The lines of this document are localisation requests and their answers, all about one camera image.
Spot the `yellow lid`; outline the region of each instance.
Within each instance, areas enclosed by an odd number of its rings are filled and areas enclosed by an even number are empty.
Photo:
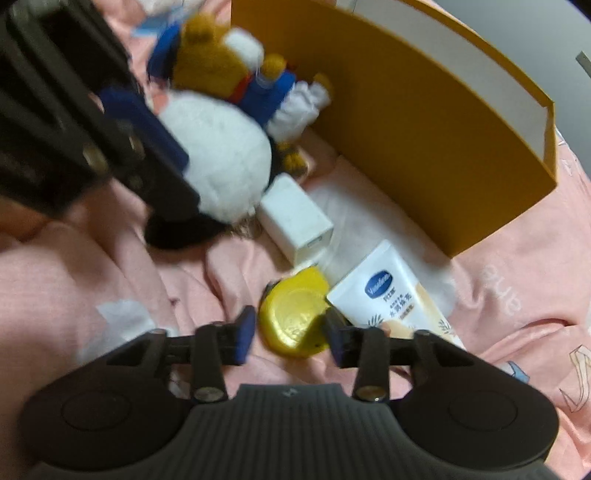
[[[328,345],[320,316],[329,307],[325,300],[329,290],[316,267],[306,268],[273,287],[259,310],[259,326],[269,348],[280,355],[297,357],[324,350]]]

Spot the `vaseline tube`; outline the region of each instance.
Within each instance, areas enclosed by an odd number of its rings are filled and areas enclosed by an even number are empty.
[[[355,326],[380,326],[390,336],[429,330],[464,348],[394,246],[382,241],[327,296]]]

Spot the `bed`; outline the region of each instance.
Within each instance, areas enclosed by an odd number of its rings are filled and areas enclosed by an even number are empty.
[[[195,9],[230,19],[225,0],[97,5],[132,53],[133,71],[157,111],[167,98],[147,82],[145,63],[162,26]],[[452,260],[321,138],[307,132],[301,146],[315,165],[304,187],[335,222],[321,265],[329,280],[380,240],[394,243],[468,350],[552,400],[560,433],[547,463],[574,480],[591,469],[591,184],[557,135],[555,191]],[[18,478],[31,465],[16,422],[35,390],[151,328],[186,335],[230,322],[290,269],[265,235],[222,235],[181,252],[147,248],[146,217],[139,198],[115,182],[61,221],[0,199],[1,478]],[[280,358],[256,337],[248,363],[225,374],[233,394],[242,383],[338,382],[350,391],[355,372],[337,369],[328,352]],[[394,372],[391,384],[394,396],[410,388]]]

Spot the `yellow plush toy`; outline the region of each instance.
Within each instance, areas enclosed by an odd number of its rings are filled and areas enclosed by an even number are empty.
[[[207,15],[197,14],[173,28],[155,49],[168,52],[163,62],[168,72],[160,77],[170,78],[173,88],[234,103],[276,142],[289,173],[305,171],[294,141],[330,103],[330,80],[317,74],[312,84],[298,81],[281,55],[265,56],[262,44],[249,32],[217,25]]]

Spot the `blue label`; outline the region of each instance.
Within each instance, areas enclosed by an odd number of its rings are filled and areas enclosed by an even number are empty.
[[[368,284],[365,286],[365,293],[370,299],[377,299],[388,291],[391,284],[392,275],[382,270],[369,279]]]

